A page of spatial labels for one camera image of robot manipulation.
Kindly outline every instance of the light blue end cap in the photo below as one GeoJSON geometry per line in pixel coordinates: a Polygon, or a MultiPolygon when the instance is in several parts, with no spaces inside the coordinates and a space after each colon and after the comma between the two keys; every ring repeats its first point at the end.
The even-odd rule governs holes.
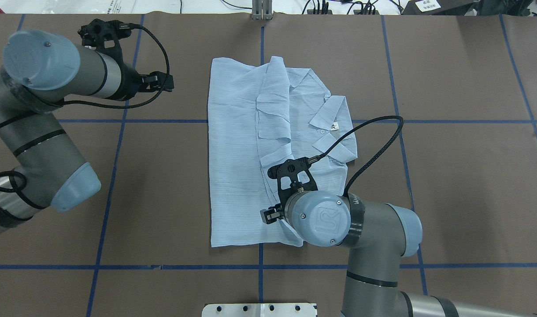
{"type": "Polygon", "coordinates": [[[101,187],[102,184],[98,176],[96,176],[90,163],[86,162],[57,191],[57,194],[51,200],[51,206],[60,212],[67,211],[92,197],[99,192],[101,187]]]}
{"type": "Polygon", "coordinates": [[[67,38],[40,30],[21,30],[8,40],[3,54],[10,77],[34,90],[53,90],[77,75],[81,56],[67,38]]]}
{"type": "Polygon", "coordinates": [[[291,217],[302,239],[318,247],[341,243],[351,227],[347,204],[339,196],[325,191],[313,191],[300,197],[291,217]]]}
{"type": "Polygon", "coordinates": [[[388,206],[393,208],[400,218],[401,225],[404,228],[405,233],[405,253],[402,257],[411,257],[419,250],[419,243],[423,240],[423,226],[421,220],[415,212],[412,210],[394,206],[391,203],[387,203],[388,206]]]}

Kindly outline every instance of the white metal plate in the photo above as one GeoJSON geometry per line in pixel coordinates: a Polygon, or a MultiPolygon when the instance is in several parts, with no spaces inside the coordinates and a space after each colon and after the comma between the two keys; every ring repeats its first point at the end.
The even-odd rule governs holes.
{"type": "Polygon", "coordinates": [[[314,303],[210,304],[202,310],[202,317],[317,317],[316,307],[314,303]]]}

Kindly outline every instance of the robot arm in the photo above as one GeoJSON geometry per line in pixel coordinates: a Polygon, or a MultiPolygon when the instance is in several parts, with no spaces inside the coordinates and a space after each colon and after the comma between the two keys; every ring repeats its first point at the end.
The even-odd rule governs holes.
{"type": "Polygon", "coordinates": [[[281,203],[260,213],[266,224],[288,222],[307,243],[350,249],[342,317],[535,316],[399,291],[401,258],[417,253],[421,221],[413,211],[389,203],[317,190],[308,170],[313,162],[303,157],[270,168],[268,176],[278,181],[281,203]],[[298,181],[301,171],[309,176],[305,184],[298,181]],[[282,177],[290,178],[290,188],[281,189],[282,177]]]}
{"type": "Polygon", "coordinates": [[[174,88],[168,70],[140,75],[123,62],[119,40],[133,28],[142,27],[98,19],[81,27],[83,46],[95,50],[40,30],[9,39],[0,69],[0,138],[20,166],[0,173],[0,233],[49,205],[67,211],[100,190],[96,173],[51,114],[75,103],[65,96],[123,101],[174,88]],[[115,44],[105,48],[106,41],[115,44]]]}

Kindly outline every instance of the folded shirt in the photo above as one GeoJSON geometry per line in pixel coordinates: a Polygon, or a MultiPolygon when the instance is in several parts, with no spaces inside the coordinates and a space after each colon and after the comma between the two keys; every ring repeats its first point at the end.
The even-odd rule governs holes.
{"type": "MultiPolygon", "coordinates": [[[[277,56],[262,66],[214,59],[208,98],[211,246],[301,246],[285,221],[262,222],[260,210],[280,202],[268,169],[321,154],[351,129],[346,98],[331,96],[311,69],[286,68],[277,56]]],[[[318,189],[341,195],[346,163],[356,157],[351,134],[309,169],[318,189]]],[[[307,176],[299,180],[307,182],[307,176]]]]}

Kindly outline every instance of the brown table surface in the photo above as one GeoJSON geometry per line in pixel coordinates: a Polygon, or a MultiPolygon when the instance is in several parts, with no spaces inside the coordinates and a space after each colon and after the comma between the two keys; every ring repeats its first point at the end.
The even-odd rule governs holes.
{"type": "MultiPolygon", "coordinates": [[[[80,43],[95,15],[0,15],[80,43]]],[[[210,247],[211,60],[272,55],[347,96],[354,122],[400,114],[394,143],[352,187],[413,207],[424,238],[400,289],[537,313],[537,18],[249,14],[106,17],[142,22],[168,51],[176,89],[136,110],[72,105],[55,116],[102,182],[68,213],[49,208],[0,235],[0,316],[199,316],[204,304],[315,302],[334,317],[348,251],[280,243],[210,247]]],[[[163,70],[146,35],[122,40],[163,70]]],[[[136,101],[148,96],[137,96],[136,101]]],[[[351,173],[395,124],[359,132],[351,173]]],[[[0,141],[0,171],[15,158],[0,141]]]]}

